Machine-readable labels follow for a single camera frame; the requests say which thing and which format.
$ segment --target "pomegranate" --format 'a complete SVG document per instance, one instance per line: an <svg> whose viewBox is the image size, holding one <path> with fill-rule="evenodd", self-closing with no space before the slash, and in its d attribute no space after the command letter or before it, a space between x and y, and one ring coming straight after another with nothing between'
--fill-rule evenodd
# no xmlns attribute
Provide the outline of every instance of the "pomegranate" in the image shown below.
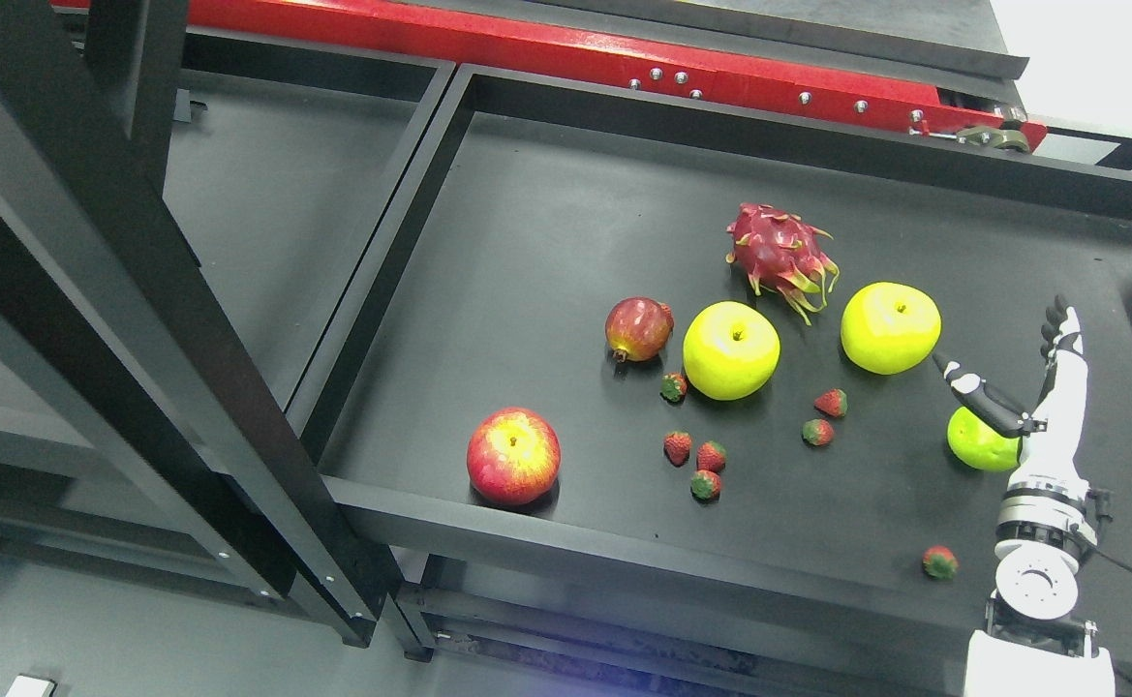
<svg viewBox="0 0 1132 697"><path fill-rule="evenodd" d="M761 287L779 292L807 325L811 318L804 310L818 312L826 308L827 293L841 269L820 251L816 235L831 238L831 234L805 224L792 213L764 204L738 206L738 220L729 224L728 232L734 235L734 251L726 256L726 261L741 265L755 295L761 294ZM808 292L818 292L818 308L807 300Z"/></svg>
<svg viewBox="0 0 1132 697"><path fill-rule="evenodd" d="M646 361L659 353L674 329L668 304L651 298L626 298L612 307L604 322L612 356L621 361Z"/></svg>

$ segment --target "red apple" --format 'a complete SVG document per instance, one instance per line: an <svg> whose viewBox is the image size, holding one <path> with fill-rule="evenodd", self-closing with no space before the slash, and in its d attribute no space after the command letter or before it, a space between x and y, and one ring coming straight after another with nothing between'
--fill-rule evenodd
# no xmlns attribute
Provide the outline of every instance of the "red apple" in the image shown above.
<svg viewBox="0 0 1132 697"><path fill-rule="evenodd" d="M530 504L552 489L561 450L543 416L507 406L484 419L466 446L472 485L499 506Z"/></svg>

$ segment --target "gray floor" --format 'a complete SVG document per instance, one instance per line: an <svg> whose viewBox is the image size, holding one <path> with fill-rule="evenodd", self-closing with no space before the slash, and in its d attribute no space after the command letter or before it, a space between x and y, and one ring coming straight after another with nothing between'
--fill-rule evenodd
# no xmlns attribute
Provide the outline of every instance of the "gray floor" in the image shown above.
<svg viewBox="0 0 1132 697"><path fill-rule="evenodd" d="M371 647L257 610L0 560L0 697L20 673L55 697L633 697L509 663L402 657L379 627Z"/></svg>

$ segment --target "black tray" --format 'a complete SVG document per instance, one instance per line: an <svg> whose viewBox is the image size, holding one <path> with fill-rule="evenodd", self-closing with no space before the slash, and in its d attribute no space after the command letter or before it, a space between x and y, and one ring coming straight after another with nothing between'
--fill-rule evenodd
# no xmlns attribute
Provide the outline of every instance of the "black tray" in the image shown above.
<svg viewBox="0 0 1132 697"><path fill-rule="evenodd" d="M453 63L191 31L182 67L165 203L290 410Z"/></svg>
<svg viewBox="0 0 1132 697"><path fill-rule="evenodd" d="M835 236L841 281L814 326L724 264L743 201ZM941 348L1028 403L1044 306L1074 301L1092 363L1079 471L1117 492L1106 548L1132 561L1131 175L464 67L357 277L371 292L305 441L327 442L334 498L385 542L960 657L1007 476L952 458L932 367L881 377L841 354L846 301L897 281L941 307ZM618 370L602 322L627 295L671 304L678 329L662 360ZM747 399L668 405L687 324L726 299L778 327L777 375ZM852 413L813 450L799 429L829 387ZM563 450L558 489L517 513L486 507L464 467L505 405L543 414ZM677 428L728 447L714 505L660 453ZM920 573L936 543L961 559L952 583ZM1132 661L1132 580L1096 561L1080 584L1079 614Z"/></svg>

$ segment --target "red metal rail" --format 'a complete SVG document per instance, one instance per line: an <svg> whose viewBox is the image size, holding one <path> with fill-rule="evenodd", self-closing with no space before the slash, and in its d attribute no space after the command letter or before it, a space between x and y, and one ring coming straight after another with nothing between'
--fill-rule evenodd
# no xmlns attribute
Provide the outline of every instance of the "red metal rail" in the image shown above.
<svg viewBox="0 0 1132 697"><path fill-rule="evenodd" d="M53 3L86 8L87 0ZM191 0L189 21L593 84L627 87L637 79L646 92L689 97L697 91L706 101L885 131L955 132L1003 123L986 111L941 104L932 84L389 0ZM654 68L660 79L653 79ZM1021 132L1034 149L1048 129L1031 122Z"/></svg>

